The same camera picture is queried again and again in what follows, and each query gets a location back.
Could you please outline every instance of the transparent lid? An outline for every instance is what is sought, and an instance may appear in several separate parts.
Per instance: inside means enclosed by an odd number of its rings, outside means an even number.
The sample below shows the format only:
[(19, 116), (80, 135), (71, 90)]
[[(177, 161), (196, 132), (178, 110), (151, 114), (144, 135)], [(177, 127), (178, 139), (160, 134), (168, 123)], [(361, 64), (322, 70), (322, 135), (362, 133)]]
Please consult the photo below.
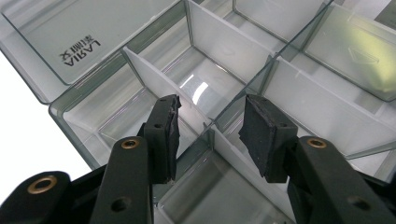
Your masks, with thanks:
[(48, 104), (175, 2), (2, 0), (0, 49)]

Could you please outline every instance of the white surface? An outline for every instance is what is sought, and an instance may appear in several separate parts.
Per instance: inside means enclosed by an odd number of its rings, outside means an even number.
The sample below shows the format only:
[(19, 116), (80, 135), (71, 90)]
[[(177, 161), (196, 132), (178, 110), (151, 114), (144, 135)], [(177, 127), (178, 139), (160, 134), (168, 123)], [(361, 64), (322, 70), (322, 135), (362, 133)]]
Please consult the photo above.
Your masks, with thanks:
[(0, 203), (22, 181), (46, 171), (63, 171), (74, 180), (90, 171), (69, 140), (8, 60), (0, 53)]

